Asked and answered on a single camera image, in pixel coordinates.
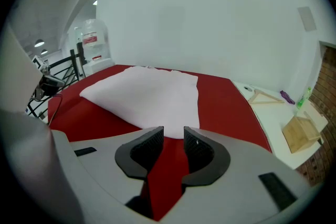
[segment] wooden box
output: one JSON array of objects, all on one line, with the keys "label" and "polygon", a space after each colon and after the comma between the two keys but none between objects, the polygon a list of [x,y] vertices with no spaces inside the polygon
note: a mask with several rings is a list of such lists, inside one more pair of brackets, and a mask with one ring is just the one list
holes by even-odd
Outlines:
[{"label": "wooden box", "polygon": [[310,119],[294,116],[282,129],[292,153],[309,148],[318,139],[320,133]]}]

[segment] ceiling light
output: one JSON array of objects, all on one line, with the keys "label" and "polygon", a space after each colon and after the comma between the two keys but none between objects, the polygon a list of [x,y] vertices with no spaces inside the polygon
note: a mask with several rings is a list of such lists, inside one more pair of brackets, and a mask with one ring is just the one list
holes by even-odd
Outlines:
[{"label": "ceiling light", "polygon": [[35,47],[39,47],[39,46],[42,46],[44,44],[44,41],[42,39],[38,39],[36,42],[35,42]]}]

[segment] black cable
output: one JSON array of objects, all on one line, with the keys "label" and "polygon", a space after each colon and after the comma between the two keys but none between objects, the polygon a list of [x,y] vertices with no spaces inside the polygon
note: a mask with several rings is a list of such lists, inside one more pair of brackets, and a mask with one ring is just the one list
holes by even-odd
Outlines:
[{"label": "black cable", "polygon": [[57,107],[56,111],[54,112],[53,116],[51,117],[51,119],[50,119],[50,121],[49,121],[49,123],[48,123],[48,126],[51,125],[51,122],[52,122],[52,120],[54,119],[54,117],[55,117],[55,115],[56,115],[56,113],[57,113],[59,107],[60,107],[61,104],[62,104],[62,100],[63,100],[62,94],[60,94],[60,93],[55,94],[53,97],[60,97],[61,100],[59,101],[58,107]]}]

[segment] purple object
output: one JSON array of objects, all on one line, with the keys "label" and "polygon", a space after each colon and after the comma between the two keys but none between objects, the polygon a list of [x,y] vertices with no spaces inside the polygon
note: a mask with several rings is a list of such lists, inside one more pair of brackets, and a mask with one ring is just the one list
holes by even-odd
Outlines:
[{"label": "purple object", "polygon": [[295,104],[295,102],[289,97],[288,93],[284,91],[280,91],[281,96],[286,99],[286,101],[290,104]]}]

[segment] brick wall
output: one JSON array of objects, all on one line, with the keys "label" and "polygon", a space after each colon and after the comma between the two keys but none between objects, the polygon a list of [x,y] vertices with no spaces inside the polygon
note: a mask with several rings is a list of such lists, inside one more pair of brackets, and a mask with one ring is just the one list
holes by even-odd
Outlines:
[{"label": "brick wall", "polygon": [[336,157],[336,49],[328,47],[310,101],[328,120],[321,135],[324,144],[297,168],[311,185],[324,181]]}]

